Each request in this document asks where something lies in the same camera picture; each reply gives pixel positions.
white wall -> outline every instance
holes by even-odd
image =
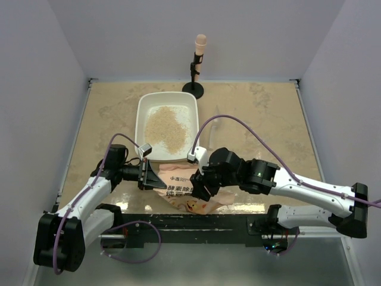
[[[52,207],[86,78],[46,0],[0,2],[0,285],[20,285]]]
[[[346,0],[304,74],[302,98],[328,182],[368,185],[381,198],[381,1]],[[381,284],[381,210],[355,240],[367,285]]]
[[[49,0],[86,74],[188,79],[196,35],[201,79],[300,78],[344,0]]]

purple cable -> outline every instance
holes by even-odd
[[[192,153],[195,152],[195,148],[196,148],[196,144],[197,144],[197,140],[198,138],[200,137],[200,134],[202,132],[202,130],[206,127],[206,125],[216,119],[216,118],[219,118],[219,117],[225,117],[225,118],[230,118],[230,119],[233,119],[235,121],[237,121],[238,123],[240,123],[241,125],[243,125],[247,130],[249,130],[249,132],[251,134],[254,135],[254,137],[257,138],[257,140],[279,161],[279,163],[285,168],[285,170],[287,171],[287,173],[290,175],[290,177],[295,180],[298,184],[300,185],[303,185],[303,186],[306,186],[308,188],[311,188],[311,189],[314,189],[316,191],[320,191],[320,192],[325,192],[326,194],[331,194],[331,195],[337,195],[339,197],[341,197],[341,193],[340,192],[334,192],[334,191],[331,191],[330,189],[324,189],[324,188],[320,188],[319,186],[314,186],[314,185],[311,185],[311,184],[308,184],[308,183],[305,183],[305,182],[302,182],[300,181],[296,176],[295,174],[291,171],[291,169],[287,166],[287,164],[243,121],[239,120],[238,118],[235,118],[234,116],[231,116],[231,115],[226,115],[226,114],[219,114],[219,115],[215,115],[213,117],[210,117],[200,128],[200,130],[198,131],[197,135],[196,135],[196,138],[195,138],[195,141],[193,143],[193,146],[192,146]],[[349,198],[350,200],[352,201],[357,201],[359,203],[363,203],[365,205],[368,205],[368,206],[372,206],[372,207],[377,207],[378,209],[381,209],[381,205],[379,205],[378,203],[381,202],[381,199],[377,200],[377,201],[374,201],[374,202],[371,202],[371,201],[366,201],[366,200],[362,200],[360,198],[356,198],[356,197],[353,197],[351,195],[348,195],[348,196],[345,196],[345,198]]]
[[[159,250],[160,250],[160,247],[161,247],[161,236],[160,236],[160,233],[159,233],[159,230],[154,226],[154,225],[151,225],[149,222],[145,222],[143,220],[136,220],[134,222],[127,222],[123,225],[119,225],[119,226],[116,226],[114,228],[110,228],[110,229],[107,229],[105,232],[109,232],[109,231],[115,231],[117,229],[120,229],[120,228],[124,228],[126,226],[129,226],[129,225],[134,225],[134,224],[137,224],[137,223],[143,223],[145,225],[149,225],[150,227],[152,227],[154,229],[154,231],[156,232],[157,234],[157,237],[158,237],[158,247],[156,249],[156,251],[153,253],[153,255],[149,256],[148,258],[146,259],[142,259],[142,260],[129,260],[129,259],[124,259],[124,258],[121,258],[121,257],[118,257],[118,256],[114,256],[112,254],[109,254],[106,252],[106,250],[103,248],[103,245],[101,244],[101,249],[102,251],[106,254],[106,256],[112,258],[112,259],[116,259],[116,260],[119,260],[121,262],[126,262],[126,263],[131,263],[131,264],[139,264],[139,263],[145,263],[145,262],[148,262],[150,261],[152,258],[154,258],[156,256],[156,254],[158,254]]]
[[[54,270],[54,273],[56,275],[59,275],[63,272],[63,269],[59,270],[58,269],[58,265],[57,265],[57,250],[58,250],[58,243],[60,241],[60,235],[61,235],[61,231],[64,227],[64,224],[65,224],[65,220],[67,219],[67,217],[69,216],[69,213],[73,210],[74,206],[78,203],[78,201],[95,185],[96,181],[98,180],[99,176],[101,175],[101,172],[103,170],[103,167],[105,166],[105,160],[106,160],[106,157],[107,157],[107,154],[108,154],[108,151],[110,150],[110,147],[111,147],[111,144],[113,143],[113,140],[115,139],[116,136],[122,136],[122,137],[125,137],[127,140],[129,140],[133,145],[138,146],[137,143],[135,143],[131,138],[129,138],[128,136],[124,135],[124,134],[121,134],[121,133],[116,133],[113,137],[111,137],[111,140],[110,142],[108,143],[108,146],[106,148],[106,152],[105,152],[105,155],[102,159],[102,163],[101,165],[99,166],[99,170],[98,170],[98,173],[96,174],[95,178],[94,178],[94,181],[90,184],[90,186],[88,186],[86,189],[84,189],[79,195],[78,197],[73,201],[73,203],[71,204],[71,206],[67,209],[67,211],[65,212],[63,218],[61,219],[61,222],[60,222],[60,225],[58,226],[58,230],[57,230],[57,233],[55,235],[55,239],[54,239],[54,246],[53,246],[53,270]]]
[[[291,245],[285,251],[282,251],[280,253],[270,252],[270,254],[273,254],[276,256],[282,256],[282,255],[289,253],[293,249],[293,247],[295,246],[296,240],[298,239],[299,234],[300,234],[300,229],[298,228],[298,230],[296,231],[296,234],[295,234],[295,238],[291,242]]]

